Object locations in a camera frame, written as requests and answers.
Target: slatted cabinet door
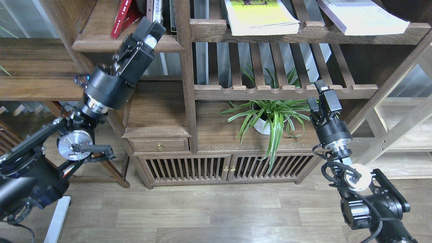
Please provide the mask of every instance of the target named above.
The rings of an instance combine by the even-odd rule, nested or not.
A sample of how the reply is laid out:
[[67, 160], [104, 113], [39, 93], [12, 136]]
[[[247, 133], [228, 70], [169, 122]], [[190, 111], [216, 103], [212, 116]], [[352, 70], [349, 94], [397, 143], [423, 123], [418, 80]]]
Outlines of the slatted cabinet door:
[[152, 186], [226, 182], [231, 155], [138, 157]]
[[296, 182], [300, 183], [319, 162], [312, 153], [277, 154], [268, 172], [268, 158], [263, 154], [233, 155], [229, 165], [229, 182]]

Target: wooden drawer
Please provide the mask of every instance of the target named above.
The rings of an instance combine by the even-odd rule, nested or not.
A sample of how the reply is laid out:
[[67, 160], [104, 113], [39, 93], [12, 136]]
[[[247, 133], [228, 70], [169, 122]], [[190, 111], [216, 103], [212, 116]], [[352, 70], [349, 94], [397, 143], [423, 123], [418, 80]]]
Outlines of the wooden drawer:
[[135, 153], [189, 151], [189, 143], [185, 137], [161, 139], [130, 138], [129, 142]]

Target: white flower pot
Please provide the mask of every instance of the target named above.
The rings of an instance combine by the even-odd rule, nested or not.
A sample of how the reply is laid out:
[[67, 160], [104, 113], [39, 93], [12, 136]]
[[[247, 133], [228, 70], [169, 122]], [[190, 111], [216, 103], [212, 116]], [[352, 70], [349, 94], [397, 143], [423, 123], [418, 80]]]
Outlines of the white flower pot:
[[270, 123], [267, 124], [267, 126], [264, 128], [264, 125], [266, 124], [266, 121], [263, 119], [258, 119], [258, 121], [255, 123], [254, 128], [261, 134], [270, 135]]

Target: book cover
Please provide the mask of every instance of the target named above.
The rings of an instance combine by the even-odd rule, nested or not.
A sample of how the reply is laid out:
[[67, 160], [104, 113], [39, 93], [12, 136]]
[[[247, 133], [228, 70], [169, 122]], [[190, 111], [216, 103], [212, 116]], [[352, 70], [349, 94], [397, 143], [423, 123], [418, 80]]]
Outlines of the book cover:
[[225, 6], [232, 35], [283, 35], [299, 29], [280, 0], [225, 0]]
[[402, 34], [410, 23], [371, 0], [318, 0], [317, 3], [345, 35]]
[[121, 0], [114, 27], [111, 31], [111, 37], [117, 39], [123, 30], [142, 16], [143, 14], [140, 12], [136, 0]]

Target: robotic arm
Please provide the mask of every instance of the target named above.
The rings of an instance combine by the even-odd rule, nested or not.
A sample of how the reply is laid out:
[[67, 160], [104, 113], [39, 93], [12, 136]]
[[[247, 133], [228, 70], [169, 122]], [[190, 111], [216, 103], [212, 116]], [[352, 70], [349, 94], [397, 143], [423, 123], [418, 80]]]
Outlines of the robotic arm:
[[[90, 76], [75, 78], [84, 87], [84, 95], [70, 117], [55, 119], [0, 157], [1, 219], [17, 225], [33, 207], [43, 209], [60, 199], [69, 187], [68, 179], [83, 163], [114, 158], [111, 146], [95, 145], [94, 129], [109, 109], [122, 108], [132, 96], [164, 32], [162, 25], [144, 18], [126, 37], [111, 66], [97, 66]], [[58, 150], [67, 161], [54, 168], [42, 153], [42, 145], [57, 131]], [[92, 153], [104, 155], [94, 158]]]
[[[400, 221], [403, 213], [410, 211], [410, 205], [379, 169], [371, 173], [365, 166], [351, 162], [351, 150], [346, 145], [353, 137], [346, 123], [337, 117], [342, 106], [336, 92], [325, 86], [322, 80], [315, 86], [319, 103], [315, 98], [309, 98], [308, 103], [320, 144], [313, 150], [318, 147], [330, 150], [324, 155], [314, 153], [326, 160], [321, 172], [332, 182], [329, 186], [339, 191], [345, 222], [353, 230], [370, 230], [371, 236], [363, 241], [365, 243], [374, 238], [379, 243], [416, 243]], [[327, 174], [328, 167], [333, 176]], [[367, 188], [371, 195], [359, 194]]]

